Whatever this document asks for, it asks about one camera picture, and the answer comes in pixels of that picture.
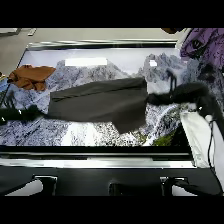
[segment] dark gray fabric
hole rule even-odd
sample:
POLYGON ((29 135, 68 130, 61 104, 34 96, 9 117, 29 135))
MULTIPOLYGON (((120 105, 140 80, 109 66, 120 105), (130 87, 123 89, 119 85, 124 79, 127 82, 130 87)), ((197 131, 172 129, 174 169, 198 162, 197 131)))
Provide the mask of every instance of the dark gray fabric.
POLYGON ((75 122, 113 122, 119 133, 145 124, 144 78, 92 82, 52 92, 48 115, 75 122))

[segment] beige floor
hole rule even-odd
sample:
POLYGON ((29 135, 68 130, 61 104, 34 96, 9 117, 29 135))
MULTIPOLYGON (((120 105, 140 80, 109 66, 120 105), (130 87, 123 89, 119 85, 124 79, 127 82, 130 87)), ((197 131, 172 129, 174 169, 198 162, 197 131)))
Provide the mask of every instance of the beige floor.
POLYGON ((181 33, 170 35, 160 28, 38 28, 27 36, 29 28, 18 35, 0 37, 0 71, 13 71, 28 43, 42 41, 105 40, 105 39, 178 39, 181 33))

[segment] crumpled brown fabric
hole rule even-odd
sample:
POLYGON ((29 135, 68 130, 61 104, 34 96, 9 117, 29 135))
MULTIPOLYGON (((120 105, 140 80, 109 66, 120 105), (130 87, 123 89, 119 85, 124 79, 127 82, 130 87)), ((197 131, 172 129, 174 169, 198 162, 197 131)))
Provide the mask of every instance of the crumpled brown fabric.
POLYGON ((26 90, 43 91, 46 89, 45 80, 54 71, 55 68, 48 66, 33 67, 32 65, 23 65, 9 75, 8 83, 13 83, 17 87, 26 90))

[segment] black cable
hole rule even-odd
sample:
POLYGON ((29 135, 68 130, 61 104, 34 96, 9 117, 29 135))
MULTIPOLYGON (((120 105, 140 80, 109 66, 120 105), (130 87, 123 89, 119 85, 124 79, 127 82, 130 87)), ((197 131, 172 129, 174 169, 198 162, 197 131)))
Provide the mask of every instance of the black cable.
POLYGON ((213 167, 212 167, 211 160, 210 160, 210 149, 211 149, 212 139, 214 139, 214 136, 213 136, 213 122, 214 122, 214 120, 212 120, 212 121, 209 122, 209 126, 210 126, 210 124, 211 124, 211 137, 210 137, 210 142, 209 142, 209 147, 208 147, 208 154, 207 154, 207 156, 208 156, 208 164, 209 164, 209 168, 210 168, 212 174, 214 175, 214 177, 215 177, 215 179, 216 179, 216 181, 217 181, 217 183, 218 183, 218 185, 219 185, 220 192, 219 192, 217 195, 218 195, 218 196, 222 196, 222 195, 223 195, 222 185, 221 185, 221 183, 220 183, 220 181, 219 181, 219 178, 217 177, 217 175, 216 175, 216 173, 215 173, 215 171, 214 171, 214 169, 213 169, 213 167))

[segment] purple cloth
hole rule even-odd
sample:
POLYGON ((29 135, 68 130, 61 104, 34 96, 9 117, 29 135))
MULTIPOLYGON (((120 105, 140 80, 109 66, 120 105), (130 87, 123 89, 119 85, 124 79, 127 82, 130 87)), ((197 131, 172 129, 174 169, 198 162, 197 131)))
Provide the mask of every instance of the purple cloth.
POLYGON ((182 45, 180 56, 196 58, 218 69, 224 66, 224 28, 193 28, 182 45))

